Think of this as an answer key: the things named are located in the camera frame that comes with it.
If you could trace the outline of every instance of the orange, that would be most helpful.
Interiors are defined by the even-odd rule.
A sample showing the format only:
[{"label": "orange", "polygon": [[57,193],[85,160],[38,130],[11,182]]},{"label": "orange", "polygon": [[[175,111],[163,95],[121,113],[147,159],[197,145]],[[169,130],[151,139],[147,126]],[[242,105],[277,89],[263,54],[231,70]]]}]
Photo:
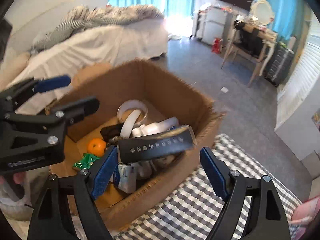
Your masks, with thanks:
[{"label": "orange", "polygon": [[106,142],[100,138],[92,139],[87,146],[87,152],[102,157],[106,149]]}]

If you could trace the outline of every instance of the white paper on floor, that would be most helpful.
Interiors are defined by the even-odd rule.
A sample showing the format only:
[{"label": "white paper on floor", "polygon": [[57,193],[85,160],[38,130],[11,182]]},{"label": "white paper on floor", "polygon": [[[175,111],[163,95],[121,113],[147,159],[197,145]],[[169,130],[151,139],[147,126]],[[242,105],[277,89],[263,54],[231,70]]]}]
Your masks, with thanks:
[{"label": "white paper on floor", "polygon": [[229,90],[226,87],[221,88],[221,91],[227,93]]}]

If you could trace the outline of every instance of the tile floor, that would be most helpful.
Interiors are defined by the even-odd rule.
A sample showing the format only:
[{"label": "tile floor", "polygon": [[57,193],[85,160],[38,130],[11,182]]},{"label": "tile floor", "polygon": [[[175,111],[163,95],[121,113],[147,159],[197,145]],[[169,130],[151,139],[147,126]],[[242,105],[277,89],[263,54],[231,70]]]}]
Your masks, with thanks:
[{"label": "tile floor", "polygon": [[[212,53],[208,45],[183,38],[169,41],[168,56],[155,63],[217,100],[216,109],[227,111],[220,133],[233,138],[300,200],[308,199],[310,174],[274,133],[276,88],[264,78],[247,87],[254,66],[240,56],[234,64],[229,60],[220,69],[222,61],[222,56]],[[229,91],[221,92],[222,87]]]}]

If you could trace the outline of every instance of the metal screw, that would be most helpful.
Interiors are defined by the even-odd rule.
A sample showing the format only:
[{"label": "metal screw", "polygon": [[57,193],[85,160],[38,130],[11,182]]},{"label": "metal screw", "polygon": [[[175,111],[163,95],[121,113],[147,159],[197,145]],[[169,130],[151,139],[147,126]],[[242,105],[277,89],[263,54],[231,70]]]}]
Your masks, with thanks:
[{"label": "metal screw", "polygon": [[59,139],[56,136],[49,136],[47,142],[49,144],[57,144]]},{"label": "metal screw", "polygon": [[62,118],[64,116],[64,113],[62,111],[57,111],[56,112],[56,117]]},{"label": "metal screw", "polygon": [[237,171],[237,170],[232,170],[231,171],[231,175],[234,176],[234,177],[238,177],[240,175],[240,172]]},{"label": "metal screw", "polygon": [[80,171],[80,175],[84,176],[84,175],[87,175],[89,173],[89,170],[88,169],[82,169]]},{"label": "metal screw", "polygon": [[271,178],[270,178],[268,175],[264,175],[262,178],[263,178],[263,180],[266,181],[266,182],[271,181]]},{"label": "metal screw", "polygon": [[49,179],[49,180],[55,180],[56,177],[57,177],[56,174],[50,174],[49,177],[48,177],[48,179]]}]

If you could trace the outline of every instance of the hand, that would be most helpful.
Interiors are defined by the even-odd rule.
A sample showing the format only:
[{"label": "hand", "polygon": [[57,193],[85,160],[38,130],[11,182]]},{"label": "hand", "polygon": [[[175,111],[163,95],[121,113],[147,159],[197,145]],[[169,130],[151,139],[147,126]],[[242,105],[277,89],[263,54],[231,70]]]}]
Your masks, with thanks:
[{"label": "hand", "polygon": [[[13,175],[13,181],[16,184],[21,184],[24,181],[25,177],[26,177],[26,172],[19,172]],[[4,182],[4,178],[0,176],[0,185],[3,184],[3,182]]]}]

